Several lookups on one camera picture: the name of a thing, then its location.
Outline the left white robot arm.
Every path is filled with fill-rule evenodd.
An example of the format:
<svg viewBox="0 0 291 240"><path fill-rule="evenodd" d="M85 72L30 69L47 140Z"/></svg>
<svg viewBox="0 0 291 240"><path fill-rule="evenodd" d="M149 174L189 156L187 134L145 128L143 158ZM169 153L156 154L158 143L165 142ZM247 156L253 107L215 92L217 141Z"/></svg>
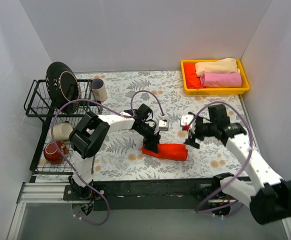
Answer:
<svg viewBox="0 0 291 240"><path fill-rule="evenodd" d="M69 136L73 154L74 173L69 178L72 191L81 200L92 194L95 155L101 149L108 134L132 130L143 137L142 146L153 153L159 152L160 131L149 125L153 111L145 104L117 114L97 115L87 112Z"/></svg>

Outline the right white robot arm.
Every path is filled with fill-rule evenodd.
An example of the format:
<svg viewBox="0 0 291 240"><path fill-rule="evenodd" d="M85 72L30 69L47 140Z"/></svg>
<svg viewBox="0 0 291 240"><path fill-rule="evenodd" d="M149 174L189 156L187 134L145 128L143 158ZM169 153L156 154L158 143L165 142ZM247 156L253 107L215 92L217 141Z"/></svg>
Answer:
<svg viewBox="0 0 291 240"><path fill-rule="evenodd" d="M206 106L209 122L199 114L183 115L180 126L188 131L185 144L196 149L197 141L214 137L221 141L241 164L237 174L221 173L212 179L211 193L196 207L197 213L213 197L235 198L249 208L254 220L265 225L291 217L291 180L284 180L276 173L253 146L253 135L245 119L232 123L227 114L229 104L215 101Z"/></svg>

